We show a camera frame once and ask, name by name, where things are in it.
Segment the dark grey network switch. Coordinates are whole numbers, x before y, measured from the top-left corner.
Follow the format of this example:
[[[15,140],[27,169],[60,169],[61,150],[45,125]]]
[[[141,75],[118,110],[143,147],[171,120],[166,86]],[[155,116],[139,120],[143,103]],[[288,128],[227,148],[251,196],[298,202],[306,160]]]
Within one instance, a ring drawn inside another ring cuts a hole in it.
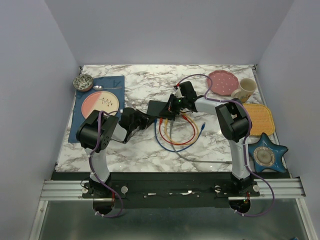
[[[147,107],[147,114],[151,116],[155,116],[157,118],[160,117],[160,111],[165,107],[166,102],[163,101],[157,101],[157,100],[150,100],[148,102],[148,107]]]

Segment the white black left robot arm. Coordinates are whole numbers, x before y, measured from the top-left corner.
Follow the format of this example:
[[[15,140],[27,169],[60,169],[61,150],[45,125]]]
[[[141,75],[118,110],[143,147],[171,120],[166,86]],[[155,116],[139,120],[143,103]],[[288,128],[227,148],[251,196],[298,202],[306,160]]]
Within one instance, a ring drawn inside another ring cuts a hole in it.
[[[120,111],[93,110],[78,128],[76,139],[88,154],[90,167],[89,191],[107,197],[111,188],[111,173],[107,164],[106,148],[110,141],[126,144],[136,132],[147,129],[157,119],[132,107]]]

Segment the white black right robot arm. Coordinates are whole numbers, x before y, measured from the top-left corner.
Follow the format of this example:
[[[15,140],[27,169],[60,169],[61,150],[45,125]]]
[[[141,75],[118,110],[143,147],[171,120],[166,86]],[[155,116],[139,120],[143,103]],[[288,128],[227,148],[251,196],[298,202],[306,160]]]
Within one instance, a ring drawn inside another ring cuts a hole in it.
[[[243,195],[253,184],[246,144],[252,121],[241,101],[237,98],[218,100],[197,95],[189,81],[176,85],[175,89],[176,92],[171,94],[167,103],[160,108],[159,116],[161,118],[176,116],[184,109],[216,116],[221,133],[230,146],[232,159],[230,191],[236,196]]]

